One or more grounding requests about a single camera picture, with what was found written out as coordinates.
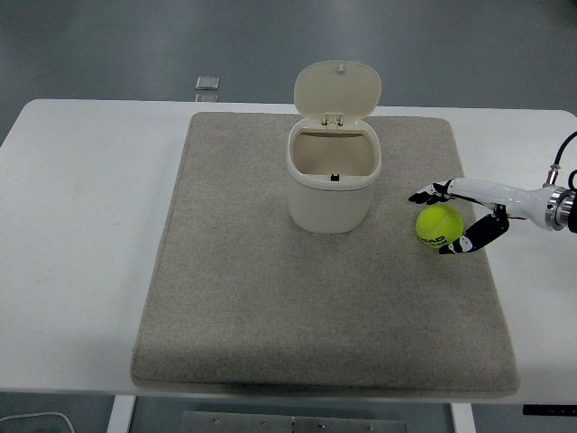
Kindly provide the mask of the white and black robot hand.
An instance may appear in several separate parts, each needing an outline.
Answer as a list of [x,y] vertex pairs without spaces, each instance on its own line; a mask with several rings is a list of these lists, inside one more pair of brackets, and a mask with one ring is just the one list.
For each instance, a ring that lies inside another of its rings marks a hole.
[[523,190],[487,181],[456,178],[427,185],[408,200],[433,205],[460,198],[490,210],[458,239],[440,248],[441,254],[455,254],[482,249],[508,231],[511,219],[528,219],[538,227],[550,230],[554,218],[549,199],[553,192],[553,187]]

